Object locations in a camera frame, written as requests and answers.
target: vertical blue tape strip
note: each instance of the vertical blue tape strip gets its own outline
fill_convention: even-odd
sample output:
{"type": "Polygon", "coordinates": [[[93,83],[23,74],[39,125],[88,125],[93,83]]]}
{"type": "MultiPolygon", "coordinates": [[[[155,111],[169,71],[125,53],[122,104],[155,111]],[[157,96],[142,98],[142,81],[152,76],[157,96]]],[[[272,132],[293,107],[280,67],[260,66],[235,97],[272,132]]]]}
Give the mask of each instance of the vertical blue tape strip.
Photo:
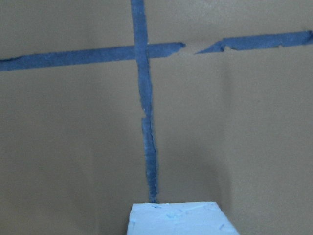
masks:
{"type": "Polygon", "coordinates": [[[149,70],[147,22],[143,0],[131,0],[131,4],[140,101],[145,112],[145,117],[142,119],[142,131],[146,176],[149,185],[149,200],[155,203],[157,202],[157,150],[153,130],[152,83],[149,70]]]}

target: blue tape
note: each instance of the blue tape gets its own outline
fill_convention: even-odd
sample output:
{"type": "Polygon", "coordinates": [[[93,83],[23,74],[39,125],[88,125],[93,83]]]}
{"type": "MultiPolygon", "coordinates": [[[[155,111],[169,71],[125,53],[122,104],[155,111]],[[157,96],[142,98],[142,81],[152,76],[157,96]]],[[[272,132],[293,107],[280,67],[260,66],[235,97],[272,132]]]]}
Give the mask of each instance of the blue tape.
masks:
{"type": "Polygon", "coordinates": [[[199,51],[197,54],[223,52],[225,47],[230,47],[234,50],[252,50],[278,46],[293,47],[308,44],[313,44],[312,31],[224,38],[207,49],[199,51]]]}
{"type": "MultiPolygon", "coordinates": [[[[184,46],[185,44],[183,43],[154,44],[148,45],[148,51],[151,58],[168,57],[173,53],[178,52],[184,46]]],[[[81,65],[134,59],[134,46],[64,51],[25,55],[0,60],[0,71],[81,65]]]]}
{"type": "Polygon", "coordinates": [[[147,22],[143,0],[131,0],[131,5],[140,101],[146,115],[142,119],[146,176],[149,185],[149,200],[155,203],[157,202],[157,149],[153,130],[152,83],[149,70],[147,22]]]}

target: white foam block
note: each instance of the white foam block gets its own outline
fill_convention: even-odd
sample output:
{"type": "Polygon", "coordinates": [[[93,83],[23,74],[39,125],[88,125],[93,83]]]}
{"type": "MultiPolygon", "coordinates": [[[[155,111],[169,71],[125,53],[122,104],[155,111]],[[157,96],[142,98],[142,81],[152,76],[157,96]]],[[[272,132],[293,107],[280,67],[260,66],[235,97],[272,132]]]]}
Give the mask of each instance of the white foam block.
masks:
{"type": "Polygon", "coordinates": [[[127,235],[238,235],[216,202],[133,204],[127,235]]]}

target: horizontal blue tape strip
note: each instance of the horizontal blue tape strip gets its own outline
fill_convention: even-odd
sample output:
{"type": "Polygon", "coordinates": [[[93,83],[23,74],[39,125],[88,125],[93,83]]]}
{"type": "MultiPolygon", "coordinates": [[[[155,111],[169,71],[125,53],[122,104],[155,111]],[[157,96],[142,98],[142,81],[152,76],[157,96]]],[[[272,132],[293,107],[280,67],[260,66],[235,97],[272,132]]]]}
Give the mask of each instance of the horizontal blue tape strip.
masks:
{"type": "Polygon", "coordinates": [[[292,47],[308,44],[313,44],[312,31],[224,38],[207,49],[199,51],[197,54],[223,52],[225,47],[229,47],[233,50],[252,50],[278,46],[292,47]]]}
{"type": "MultiPolygon", "coordinates": [[[[184,43],[148,45],[151,58],[168,57],[185,46],[184,43]]],[[[121,60],[134,60],[134,46],[24,55],[0,60],[0,71],[25,70],[55,66],[81,65],[121,60]]]]}

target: styrofoam block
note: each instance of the styrofoam block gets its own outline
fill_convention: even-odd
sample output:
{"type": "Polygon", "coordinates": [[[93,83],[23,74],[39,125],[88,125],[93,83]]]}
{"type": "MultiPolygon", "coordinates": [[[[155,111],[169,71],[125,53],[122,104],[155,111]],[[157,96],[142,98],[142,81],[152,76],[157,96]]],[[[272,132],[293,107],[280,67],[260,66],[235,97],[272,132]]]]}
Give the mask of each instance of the styrofoam block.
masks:
{"type": "Polygon", "coordinates": [[[127,235],[238,235],[216,202],[133,204],[127,235]]]}

